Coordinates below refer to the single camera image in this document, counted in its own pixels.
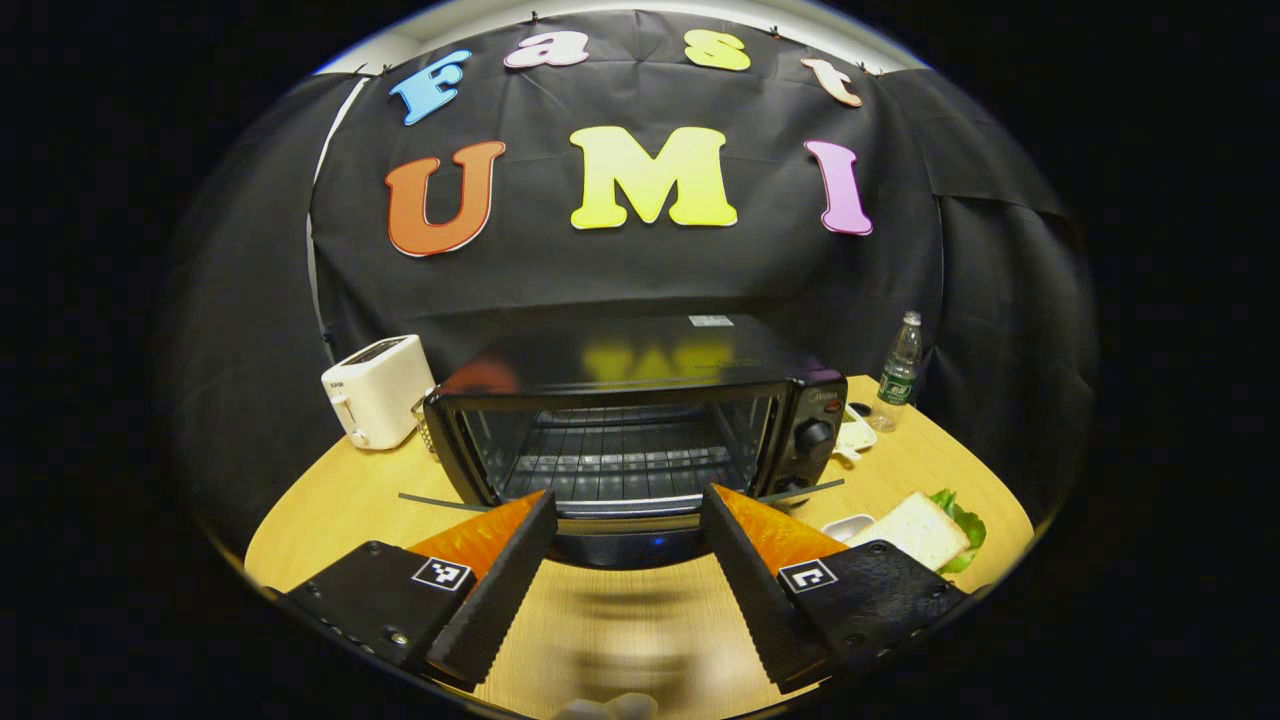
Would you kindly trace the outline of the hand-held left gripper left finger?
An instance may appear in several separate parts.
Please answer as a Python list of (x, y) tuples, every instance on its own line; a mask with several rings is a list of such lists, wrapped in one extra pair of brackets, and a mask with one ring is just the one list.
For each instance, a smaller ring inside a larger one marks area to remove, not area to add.
[(283, 594), (287, 609), (402, 671), (486, 680), (557, 530), (536, 491), (404, 550), (358, 544)]

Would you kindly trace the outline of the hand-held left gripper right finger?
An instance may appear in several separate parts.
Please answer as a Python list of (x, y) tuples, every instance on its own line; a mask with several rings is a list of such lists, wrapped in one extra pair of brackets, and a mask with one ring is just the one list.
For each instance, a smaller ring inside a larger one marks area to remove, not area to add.
[(758, 505), (709, 484), (701, 529), (765, 674), (783, 693), (829, 678), (865, 676), (972, 605), (969, 593), (886, 539), (783, 562), (771, 571), (732, 502)]

